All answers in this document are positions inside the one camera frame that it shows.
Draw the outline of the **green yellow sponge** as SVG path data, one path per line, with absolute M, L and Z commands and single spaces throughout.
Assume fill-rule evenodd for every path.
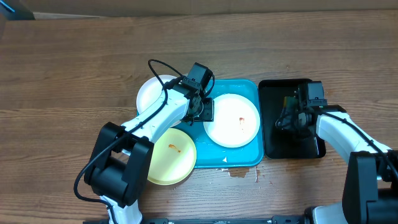
M 299 100 L 294 96 L 285 96 L 283 108 L 287 110 L 296 110 L 299 107 Z

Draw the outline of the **white plate with stain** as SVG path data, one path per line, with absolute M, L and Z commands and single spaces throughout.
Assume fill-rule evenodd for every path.
M 204 122 L 208 137 L 220 146 L 236 148 L 250 143 L 258 134 L 260 116 L 254 103 L 237 94 L 214 99 L 213 121 Z

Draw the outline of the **yellow-green plate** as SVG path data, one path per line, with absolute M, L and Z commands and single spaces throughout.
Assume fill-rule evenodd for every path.
M 173 185 L 192 172 L 197 149 L 189 135 L 169 128 L 155 143 L 147 180 L 157 185 Z

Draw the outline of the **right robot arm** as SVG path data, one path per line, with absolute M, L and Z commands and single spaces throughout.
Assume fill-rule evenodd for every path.
M 311 223 L 397 223 L 397 151 L 366 134 L 346 110 L 286 96 L 275 126 L 328 142 L 348 165 L 341 202 L 311 209 Z

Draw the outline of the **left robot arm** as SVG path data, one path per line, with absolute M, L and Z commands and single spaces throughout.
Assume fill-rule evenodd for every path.
M 144 190 L 154 144 L 177 121 L 212 121 L 213 100 L 202 88 L 163 88 L 145 111 L 122 125 L 106 123 L 90 160 L 76 177 L 80 199 L 102 203 L 108 223 L 141 223 L 137 200 Z

